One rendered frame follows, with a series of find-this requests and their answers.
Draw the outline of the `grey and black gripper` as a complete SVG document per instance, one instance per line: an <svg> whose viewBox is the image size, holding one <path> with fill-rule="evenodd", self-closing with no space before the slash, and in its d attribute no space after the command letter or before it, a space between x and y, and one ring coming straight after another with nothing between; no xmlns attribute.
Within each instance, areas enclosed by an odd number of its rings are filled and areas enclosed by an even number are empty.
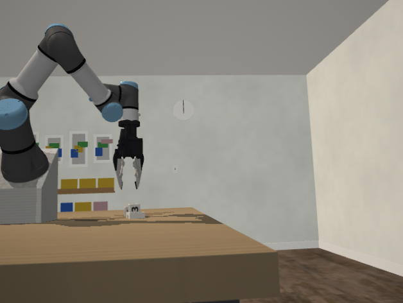
<svg viewBox="0 0 403 303"><path fill-rule="evenodd" d="M144 163L143 141L142 138L137 138L137 127L140 127L140 121L137 120L130 121L126 119L118 122L119 127L124 128L125 125L127 126L127 136L126 139L120 138L118 140L121 153L119 154L119 145L117 144L118 149L115 149L115 153L113 156L114 168L116 171L119 187L120 189L122 189L123 186L122 176L124 167L123 159L125 159L125 157L131 157L132 159L134 159L134 157L136 156L132 164L133 167L135 168L135 186L136 189L138 189L141 180L142 166ZM121 158L121 156L123 158Z"/></svg>

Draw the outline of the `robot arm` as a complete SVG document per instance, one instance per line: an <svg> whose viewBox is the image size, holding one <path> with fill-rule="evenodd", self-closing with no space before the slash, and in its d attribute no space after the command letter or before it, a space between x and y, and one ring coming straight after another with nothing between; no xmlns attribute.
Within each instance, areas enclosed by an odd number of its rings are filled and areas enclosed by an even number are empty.
<svg viewBox="0 0 403 303"><path fill-rule="evenodd" d="M9 182L35 180L49 168L46 155L35 142L29 109L58 64L87 93L106 121L139 121L137 83L103 84L86 63L71 30L63 24L52 24L18 77L0 88L1 173Z"/></svg>

